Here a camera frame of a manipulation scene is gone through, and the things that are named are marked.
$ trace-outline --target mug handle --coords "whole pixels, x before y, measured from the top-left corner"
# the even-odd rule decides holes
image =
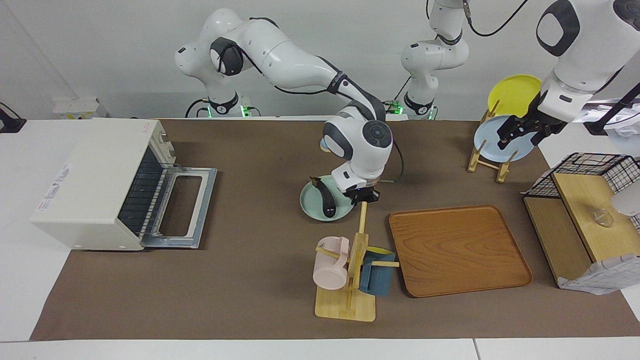
[[[344,236],[340,237],[340,257],[335,262],[337,268],[342,268],[347,263],[349,257],[349,239]]]

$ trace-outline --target blue mug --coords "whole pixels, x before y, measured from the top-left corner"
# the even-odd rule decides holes
[[[396,254],[381,247],[368,246],[362,261],[362,273],[360,274],[360,286],[363,293],[374,296],[385,296],[389,293],[391,275],[394,268],[389,266],[373,266],[373,261],[395,261]]]

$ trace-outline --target black wire basket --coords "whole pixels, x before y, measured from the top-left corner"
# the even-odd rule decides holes
[[[629,155],[595,154],[574,152],[560,164],[544,173],[536,183],[524,193],[526,197],[550,197],[560,199],[552,174],[598,175],[604,177],[611,190],[620,190],[640,181],[640,164]],[[640,233],[640,215],[630,218]]]

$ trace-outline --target toaster oven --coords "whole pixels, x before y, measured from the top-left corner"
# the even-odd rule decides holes
[[[158,120],[94,118],[31,217],[69,246],[84,250],[197,248],[215,168],[183,167]],[[160,227],[179,177],[199,177],[184,236]]]

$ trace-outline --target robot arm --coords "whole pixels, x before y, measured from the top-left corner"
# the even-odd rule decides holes
[[[227,84],[226,76],[216,72],[206,42],[196,40],[181,47],[175,52],[175,64],[183,74],[202,82],[207,102],[218,115],[243,116],[242,95]]]
[[[550,28],[562,33],[554,36]],[[613,80],[640,50],[640,0],[558,0],[543,13],[536,35],[558,63],[527,114],[512,115],[498,129],[501,149],[528,133],[536,133],[533,145],[559,133]]]
[[[404,107],[410,109],[410,119],[424,119],[433,104],[438,79],[435,70],[453,69],[463,65],[469,55],[467,43],[462,39],[465,19],[462,0],[436,0],[431,11],[431,29],[434,40],[418,41],[402,51],[402,65],[411,78],[404,94]]]
[[[234,76],[255,67],[281,90],[316,86],[318,92],[330,92],[348,102],[323,129],[326,148],[346,160],[332,176],[353,201],[377,200],[372,187],[392,146],[383,103],[325,59],[297,47],[272,20],[244,21],[232,10],[219,9],[207,23],[203,33],[214,39],[209,48],[216,71]]]

